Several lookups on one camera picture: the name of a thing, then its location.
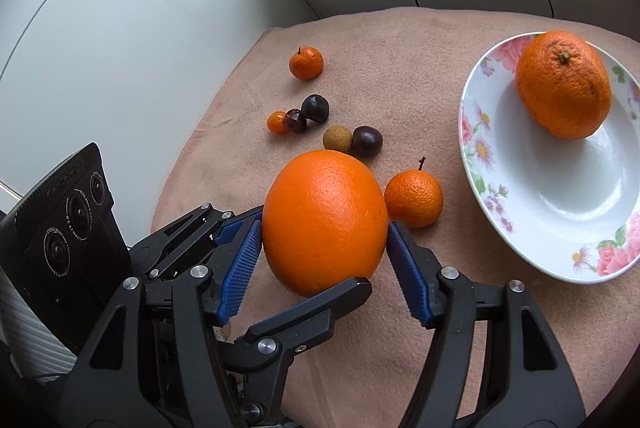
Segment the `large smooth orange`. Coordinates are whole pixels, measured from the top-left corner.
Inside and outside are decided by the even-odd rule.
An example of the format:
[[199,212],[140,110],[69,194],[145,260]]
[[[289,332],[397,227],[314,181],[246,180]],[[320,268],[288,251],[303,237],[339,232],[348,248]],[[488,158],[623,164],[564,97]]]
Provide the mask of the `large smooth orange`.
[[387,209],[371,170],[344,153],[292,159],[262,211],[262,244],[274,276],[312,297],[346,278],[370,278],[387,237]]

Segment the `tiny orange kumquat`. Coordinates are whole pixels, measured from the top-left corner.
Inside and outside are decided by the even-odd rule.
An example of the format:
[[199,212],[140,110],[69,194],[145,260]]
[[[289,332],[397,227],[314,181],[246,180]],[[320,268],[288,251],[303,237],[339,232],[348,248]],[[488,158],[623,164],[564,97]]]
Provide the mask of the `tiny orange kumquat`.
[[285,112],[283,110],[277,110],[269,115],[267,118],[267,128],[275,134],[288,133],[288,127],[285,125]]

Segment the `brown longan fruit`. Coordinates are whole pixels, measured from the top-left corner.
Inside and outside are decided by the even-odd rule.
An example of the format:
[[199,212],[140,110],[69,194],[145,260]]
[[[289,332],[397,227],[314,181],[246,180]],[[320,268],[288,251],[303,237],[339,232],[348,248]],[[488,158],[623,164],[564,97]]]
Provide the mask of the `brown longan fruit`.
[[323,133],[322,143],[326,150],[348,154],[352,146],[352,132],[343,126],[331,126]]

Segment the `small mandarin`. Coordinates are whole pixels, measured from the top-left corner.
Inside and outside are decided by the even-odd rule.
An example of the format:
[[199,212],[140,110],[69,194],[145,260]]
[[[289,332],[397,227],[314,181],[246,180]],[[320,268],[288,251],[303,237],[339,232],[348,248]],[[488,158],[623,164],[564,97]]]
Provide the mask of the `small mandarin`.
[[384,200],[388,218],[400,221],[409,229],[434,224],[444,208],[444,193],[438,180],[424,170],[425,157],[416,169],[401,171],[387,183]]

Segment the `dark cherry red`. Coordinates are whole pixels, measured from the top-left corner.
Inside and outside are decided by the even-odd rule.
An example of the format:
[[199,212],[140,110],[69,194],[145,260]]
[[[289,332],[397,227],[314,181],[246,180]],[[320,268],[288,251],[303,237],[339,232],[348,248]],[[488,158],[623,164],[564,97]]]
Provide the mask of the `dark cherry red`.
[[308,122],[304,113],[298,108],[293,108],[285,113],[283,125],[290,133],[304,133],[307,131]]

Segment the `floral white plate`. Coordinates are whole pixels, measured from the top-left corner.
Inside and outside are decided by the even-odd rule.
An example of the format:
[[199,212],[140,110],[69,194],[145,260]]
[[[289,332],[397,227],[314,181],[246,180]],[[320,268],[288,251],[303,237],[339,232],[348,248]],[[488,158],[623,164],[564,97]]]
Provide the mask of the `floral white plate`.
[[462,164],[480,209],[514,252],[576,284],[617,278],[639,261],[639,84],[599,53],[612,88],[601,127],[582,140],[530,118],[514,73],[526,32],[475,63],[458,110]]

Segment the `dark cherry large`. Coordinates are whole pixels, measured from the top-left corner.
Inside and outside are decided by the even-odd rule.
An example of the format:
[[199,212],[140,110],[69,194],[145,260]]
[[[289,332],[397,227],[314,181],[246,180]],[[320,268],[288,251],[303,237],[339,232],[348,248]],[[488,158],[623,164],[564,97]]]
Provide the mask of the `dark cherry large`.
[[320,94],[312,94],[304,99],[300,107],[302,114],[312,122],[324,124],[330,114],[329,102]]

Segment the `dark cherry near longan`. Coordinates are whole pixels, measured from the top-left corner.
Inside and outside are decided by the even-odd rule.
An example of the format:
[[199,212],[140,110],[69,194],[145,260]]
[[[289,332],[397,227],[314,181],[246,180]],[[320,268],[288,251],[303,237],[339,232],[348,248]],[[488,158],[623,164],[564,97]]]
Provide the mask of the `dark cherry near longan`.
[[357,127],[352,133],[352,154],[360,157],[376,156],[383,146],[382,133],[370,126]]

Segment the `mandarin with stem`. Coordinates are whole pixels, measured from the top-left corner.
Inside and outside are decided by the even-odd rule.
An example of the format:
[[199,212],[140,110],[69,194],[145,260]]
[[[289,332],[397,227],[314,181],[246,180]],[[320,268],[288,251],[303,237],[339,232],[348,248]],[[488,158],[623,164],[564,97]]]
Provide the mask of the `mandarin with stem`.
[[291,74],[302,81],[317,78],[322,73],[323,66],[323,56],[314,47],[300,47],[288,60]]

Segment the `pink towel cloth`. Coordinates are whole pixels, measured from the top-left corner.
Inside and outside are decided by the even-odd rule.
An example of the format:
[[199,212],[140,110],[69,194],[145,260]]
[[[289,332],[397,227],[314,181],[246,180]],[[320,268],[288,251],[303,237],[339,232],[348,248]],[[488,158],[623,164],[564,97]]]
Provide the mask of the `pink towel cloth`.
[[[548,26],[511,13],[393,9],[334,16],[265,32],[235,67],[192,132],[165,183],[153,218],[160,228],[201,204],[241,212],[262,203],[280,170],[320,148],[321,133],[277,136],[276,110],[311,93],[331,105],[336,124],[382,132],[371,170],[381,183],[424,167],[444,190],[444,211],[416,241],[473,281],[525,283],[570,363],[586,408],[614,387],[639,343],[639,272],[597,285],[549,278],[503,243],[477,206],[458,141],[462,88],[497,42]],[[300,47],[323,56],[322,73],[295,78]],[[395,427],[416,388],[432,335],[409,313],[388,260],[369,300],[337,321],[333,337],[298,356],[283,408],[306,427]]]

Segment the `rough orange on plate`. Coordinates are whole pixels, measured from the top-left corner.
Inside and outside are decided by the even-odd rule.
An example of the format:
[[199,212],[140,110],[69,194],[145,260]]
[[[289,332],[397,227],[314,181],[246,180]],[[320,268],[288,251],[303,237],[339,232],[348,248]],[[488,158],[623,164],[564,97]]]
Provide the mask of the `rough orange on plate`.
[[536,36],[518,60],[515,87],[529,116],[559,139],[592,136],[611,109],[611,84],[599,53],[570,32]]

